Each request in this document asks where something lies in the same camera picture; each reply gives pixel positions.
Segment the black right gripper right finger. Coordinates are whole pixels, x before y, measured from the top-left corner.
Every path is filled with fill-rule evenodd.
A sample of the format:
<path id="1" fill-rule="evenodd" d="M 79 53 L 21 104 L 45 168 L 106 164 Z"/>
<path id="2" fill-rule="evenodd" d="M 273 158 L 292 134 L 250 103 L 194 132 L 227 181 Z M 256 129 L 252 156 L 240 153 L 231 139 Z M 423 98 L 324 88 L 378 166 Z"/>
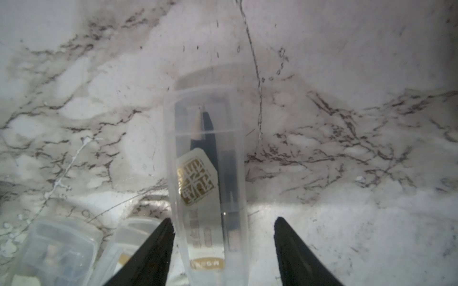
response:
<path id="1" fill-rule="evenodd" d="M 284 286 L 343 286 L 283 217 L 275 221 L 274 242 Z"/>

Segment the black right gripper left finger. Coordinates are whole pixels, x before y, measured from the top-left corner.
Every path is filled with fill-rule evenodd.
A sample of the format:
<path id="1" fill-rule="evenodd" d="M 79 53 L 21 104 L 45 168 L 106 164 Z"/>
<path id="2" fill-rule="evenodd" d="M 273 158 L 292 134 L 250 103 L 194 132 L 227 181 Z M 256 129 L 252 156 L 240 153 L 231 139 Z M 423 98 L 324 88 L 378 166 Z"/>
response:
<path id="1" fill-rule="evenodd" d="M 105 286 L 165 286 L 174 238 L 172 221 L 166 218 Z"/>

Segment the clear compass case white label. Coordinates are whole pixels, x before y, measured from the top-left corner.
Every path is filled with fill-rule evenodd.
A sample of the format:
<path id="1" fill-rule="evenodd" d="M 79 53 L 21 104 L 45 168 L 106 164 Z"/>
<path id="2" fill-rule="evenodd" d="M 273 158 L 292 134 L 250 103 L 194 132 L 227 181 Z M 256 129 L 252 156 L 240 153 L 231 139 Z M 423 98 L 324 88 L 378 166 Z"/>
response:
<path id="1" fill-rule="evenodd" d="M 124 220 L 112 235 L 103 251 L 89 285 L 103 286 L 142 246 L 161 220 L 149 217 L 132 217 Z"/>

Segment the small clear compass case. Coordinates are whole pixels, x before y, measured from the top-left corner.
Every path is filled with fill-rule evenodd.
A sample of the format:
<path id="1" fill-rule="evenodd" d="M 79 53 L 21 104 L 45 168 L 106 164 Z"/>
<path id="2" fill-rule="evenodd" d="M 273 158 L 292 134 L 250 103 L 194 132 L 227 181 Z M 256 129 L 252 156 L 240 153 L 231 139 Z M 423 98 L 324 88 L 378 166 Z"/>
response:
<path id="1" fill-rule="evenodd" d="M 85 286 L 103 233 L 78 218 L 34 221 L 5 281 L 7 286 Z"/>

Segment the clear compass case barcode label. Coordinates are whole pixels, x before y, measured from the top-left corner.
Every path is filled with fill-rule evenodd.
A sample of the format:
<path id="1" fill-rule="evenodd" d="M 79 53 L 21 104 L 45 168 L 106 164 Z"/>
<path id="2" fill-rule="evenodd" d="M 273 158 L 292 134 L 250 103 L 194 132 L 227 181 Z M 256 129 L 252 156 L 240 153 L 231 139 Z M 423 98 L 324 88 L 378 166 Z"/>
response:
<path id="1" fill-rule="evenodd" d="M 177 91 L 164 102 L 172 221 L 192 286 L 249 281 L 243 124 L 234 87 Z"/>

